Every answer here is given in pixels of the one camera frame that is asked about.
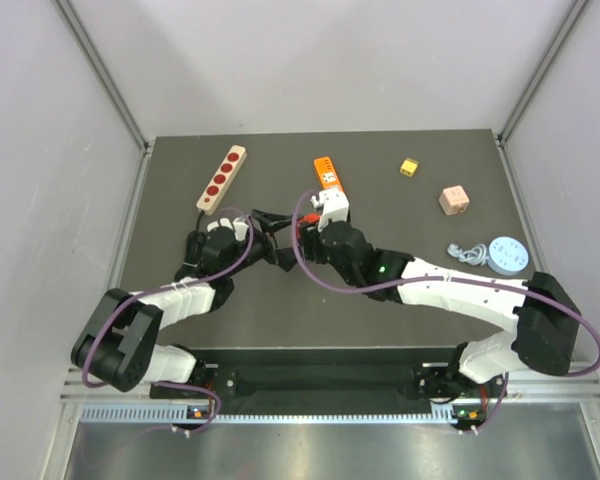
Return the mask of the orange power strip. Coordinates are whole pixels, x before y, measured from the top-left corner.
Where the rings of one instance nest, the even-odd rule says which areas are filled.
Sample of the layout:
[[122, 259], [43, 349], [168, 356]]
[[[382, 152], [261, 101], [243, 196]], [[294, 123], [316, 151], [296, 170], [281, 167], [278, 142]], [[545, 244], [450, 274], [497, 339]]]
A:
[[316, 158], [313, 162], [314, 169], [323, 190], [337, 188], [343, 191], [342, 184], [330, 157]]

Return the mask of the yellow cube charger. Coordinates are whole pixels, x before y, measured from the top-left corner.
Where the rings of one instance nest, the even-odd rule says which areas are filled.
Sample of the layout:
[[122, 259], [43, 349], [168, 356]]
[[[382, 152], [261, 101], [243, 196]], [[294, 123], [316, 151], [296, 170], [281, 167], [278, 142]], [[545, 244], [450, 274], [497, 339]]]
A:
[[407, 177], [413, 177], [419, 166], [419, 162], [415, 159], [406, 158], [401, 166], [400, 173]]

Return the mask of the red plug adapter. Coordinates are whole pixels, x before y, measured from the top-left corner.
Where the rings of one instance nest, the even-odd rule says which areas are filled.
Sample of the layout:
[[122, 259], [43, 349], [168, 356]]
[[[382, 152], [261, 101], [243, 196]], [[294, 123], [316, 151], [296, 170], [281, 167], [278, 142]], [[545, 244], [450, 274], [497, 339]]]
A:
[[298, 227], [300, 229], [308, 228], [309, 226], [317, 224], [320, 221], [320, 218], [321, 218], [321, 215], [318, 213], [307, 214], [299, 219]]

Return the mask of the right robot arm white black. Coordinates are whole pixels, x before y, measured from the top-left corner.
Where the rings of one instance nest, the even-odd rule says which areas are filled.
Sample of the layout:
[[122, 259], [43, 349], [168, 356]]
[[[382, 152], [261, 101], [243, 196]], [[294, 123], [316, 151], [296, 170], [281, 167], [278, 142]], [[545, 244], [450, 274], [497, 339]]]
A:
[[346, 221], [292, 225], [298, 264], [331, 266], [345, 294], [426, 306], [497, 327], [496, 334], [458, 345], [446, 370], [449, 388], [467, 396], [509, 372], [569, 374], [579, 311], [559, 281], [545, 272], [505, 280], [446, 269], [411, 254], [373, 247]]

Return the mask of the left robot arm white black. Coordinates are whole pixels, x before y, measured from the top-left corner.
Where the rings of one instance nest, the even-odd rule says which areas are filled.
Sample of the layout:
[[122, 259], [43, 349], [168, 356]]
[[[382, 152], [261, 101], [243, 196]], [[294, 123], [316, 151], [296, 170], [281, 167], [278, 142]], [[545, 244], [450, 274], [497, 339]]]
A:
[[114, 288], [102, 296], [72, 348], [72, 364], [92, 388], [128, 392], [142, 382], [168, 382], [185, 396], [200, 394], [207, 382], [203, 364], [183, 346], [158, 345], [159, 332], [221, 308], [234, 290], [233, 275], [259, 261], [290, 270], [293, 252], [275, 238], [290, 224], [288, 216], [254, 210], [191, 231], [173, 282], [136, 293]]

